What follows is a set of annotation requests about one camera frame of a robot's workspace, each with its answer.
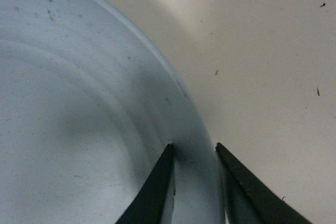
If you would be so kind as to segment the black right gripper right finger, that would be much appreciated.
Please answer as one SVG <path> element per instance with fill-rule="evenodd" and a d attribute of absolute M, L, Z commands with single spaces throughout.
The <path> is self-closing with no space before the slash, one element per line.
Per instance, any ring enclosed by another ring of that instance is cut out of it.
<path fill-rule="evenodd" d="M 224 208 L 229 223 L 310 223 L 276 196 L 223 144 L 216 153 L 223 171 Z"/>

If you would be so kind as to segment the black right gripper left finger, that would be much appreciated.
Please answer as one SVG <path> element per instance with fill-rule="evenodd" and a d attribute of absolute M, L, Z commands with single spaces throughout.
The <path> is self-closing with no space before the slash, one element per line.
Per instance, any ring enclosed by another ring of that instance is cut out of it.
<path fill-rule="evenodd" d="M 117 223 L 171 223 L 174 197 L 174 148 L 168 144 Z"/>

